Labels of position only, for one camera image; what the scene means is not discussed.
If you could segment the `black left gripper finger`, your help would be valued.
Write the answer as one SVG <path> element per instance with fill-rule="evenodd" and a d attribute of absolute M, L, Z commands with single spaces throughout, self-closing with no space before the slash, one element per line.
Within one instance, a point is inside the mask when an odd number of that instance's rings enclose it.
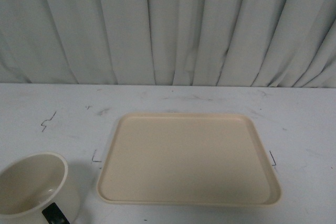
<path fill-rule="evenodd" d="M 42 214 L 49 224 L 70 224 L 55 202 L 42 210 Z"/>

